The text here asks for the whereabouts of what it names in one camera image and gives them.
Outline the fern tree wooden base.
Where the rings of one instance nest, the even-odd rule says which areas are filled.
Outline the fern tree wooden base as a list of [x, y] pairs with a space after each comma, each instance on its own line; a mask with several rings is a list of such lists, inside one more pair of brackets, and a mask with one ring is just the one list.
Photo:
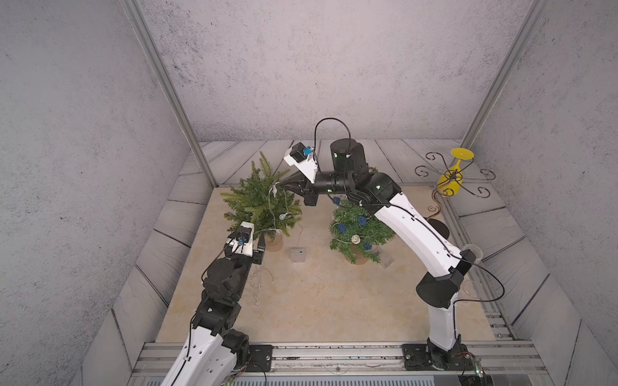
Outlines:
[[264, 154], [251, 163], [251, 174], [236, 187], [222, 193], [229, 206], [224, 217], [232, 222], [228, 231], [242, 222], [254, 224], [254, 238], [263, 237], [269, 252], [283, 249], [283, 238], [302, 219], [300, 202], [295, 195], [278, 186], [283, 172], [276, 172]]

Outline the clear battery box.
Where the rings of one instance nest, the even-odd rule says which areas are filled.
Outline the clear battery box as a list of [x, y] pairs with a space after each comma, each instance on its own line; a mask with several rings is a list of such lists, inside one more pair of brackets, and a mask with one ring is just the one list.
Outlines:
[[384, 252], [379, 254], [379, 265], [384, 270], [387, 270], [391, 265], [393, 265], [393, 263], [394, 263], [394, 258], [391, 257], [391, 255], [384, 253]]
[[307, 250], [302, 247], [290, 248], [290, 260], [293, 263], [302, 263], [307, 260]]

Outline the small christmas tree wooden base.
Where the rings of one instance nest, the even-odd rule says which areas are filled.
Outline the small christmas tree wooden base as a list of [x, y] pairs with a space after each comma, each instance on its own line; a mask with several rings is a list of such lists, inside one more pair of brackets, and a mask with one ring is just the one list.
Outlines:
[[333, 200], [336, 210], [329, 229], [332, 236], [330, 249], [339, 251], [354, 265], [368, 261], [380, 263], [378, 247], [392, 241], [395, 232], [363, 207], [340, 197]]

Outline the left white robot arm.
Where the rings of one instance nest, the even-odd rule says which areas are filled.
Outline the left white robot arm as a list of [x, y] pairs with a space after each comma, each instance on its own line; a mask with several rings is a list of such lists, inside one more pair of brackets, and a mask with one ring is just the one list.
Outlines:
[[188, 337], [163, 385], [221, 385], [249, 360], [249, 336], [233, 329], [253, 265], [264, 252], [231, 253], [205, 270], [201, 302], [190, 319]]

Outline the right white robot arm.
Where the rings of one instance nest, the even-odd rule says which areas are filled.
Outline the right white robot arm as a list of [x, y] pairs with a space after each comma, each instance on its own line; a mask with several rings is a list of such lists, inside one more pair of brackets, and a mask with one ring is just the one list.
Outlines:
[[373, 172], [362, 144], [343, 138], [331, 144], [333, 170], [320, 170], [310, 146], [297, 143], [283, 156], [296, 168], [283, 187], [314, 206], [319, 196], [344, 194], [348, 201], [393, 230], [421, 259], [426, 274], [416, 291], [429, 310], [428, 347], [450, 352], [460, 341], [455, 327], [455, 302], [464, 277], [476, 262], [471, 250], [460, 250], [438, 233], [410, 203], [389, 175]]

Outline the beige table mat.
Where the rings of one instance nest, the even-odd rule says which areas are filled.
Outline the beige table mat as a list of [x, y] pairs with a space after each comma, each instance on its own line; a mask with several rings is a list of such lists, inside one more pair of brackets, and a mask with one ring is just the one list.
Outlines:
[[[180, 344], [188, 337], [201, 301], [201, 274], [230, 234], [221, 196], [228, 191], [212, 193], [156, 343]], [[425, 342], [430, 320], [415, 286], [426, 268], [412, 250], [396, 237], [382, 248], [394, 258], [387, 270], [373, 262], [352, 265], [329, 248], [332, 201], [320, 196], [316, 207], [302, 210], [283, 249], [265, 252], [263, 264], [253, 265], [233, 328], [256, 343]], [[305, 262], [290, 260], [294, 247], [307, 250]], [[480, 303], [459, 302], [456, 318], [463, 341], [495, 340]]]

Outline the yellow plastic goblet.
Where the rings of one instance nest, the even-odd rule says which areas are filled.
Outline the yellow plastic goblet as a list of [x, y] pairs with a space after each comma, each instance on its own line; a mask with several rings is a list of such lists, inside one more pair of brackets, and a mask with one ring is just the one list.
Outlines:
[[436, 185], [436, 192], [442, 197], [456, 196], [460, 192], [464, 181], [462, 171], [473, 163], [475, 156], [465, 148], [452, 149], [451, 155], [455, 158], [455, 165], [445, 170]]

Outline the clear plastic wine glass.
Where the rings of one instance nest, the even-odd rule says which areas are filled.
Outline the clear plastic wine glass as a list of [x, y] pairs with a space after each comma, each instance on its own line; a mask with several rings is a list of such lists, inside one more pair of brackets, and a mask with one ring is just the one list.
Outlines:
[[473, 253], [475, 256], [475, 262], [480, 262], [482, 258], [484, 257], [484, 253], [482, 249], [478, 245], [475, 245], [475, 244], [470, 244], [470, 243], [466, 244], [463, 247], [463, 251], [470, 251], [471, 253]]

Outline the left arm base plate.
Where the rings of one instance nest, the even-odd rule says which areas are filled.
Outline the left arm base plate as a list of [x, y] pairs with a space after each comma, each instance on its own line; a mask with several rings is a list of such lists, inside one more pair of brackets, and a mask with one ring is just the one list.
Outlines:
[[271, 344], [252, 344], [249, 336], [232, 330], [224, 339], [224, 347], [236, 355], [234, 370], [246, 372], [269, 372], [271, 370], [274, 346]]

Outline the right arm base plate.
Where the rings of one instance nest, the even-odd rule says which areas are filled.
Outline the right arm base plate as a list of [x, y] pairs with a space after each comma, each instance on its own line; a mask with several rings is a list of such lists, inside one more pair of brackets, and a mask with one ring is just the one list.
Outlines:
[[402, 344], [404, 368], [407, 371], [475, 371], [474, 355], [461, 342], [461, 335], [449, 351], [438, 347], [431, 341], [426, 344]]

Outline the aluminium front rail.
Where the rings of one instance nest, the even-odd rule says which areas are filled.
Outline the aluminium front rail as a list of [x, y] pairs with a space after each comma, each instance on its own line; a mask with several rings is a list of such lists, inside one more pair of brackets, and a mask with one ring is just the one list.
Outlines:
[[231, 385], [550, 385], [529, 341], [466, 342], [476, 370], [407, 371], [402, 343], [273, 343], [269, 372], [238, 370]]

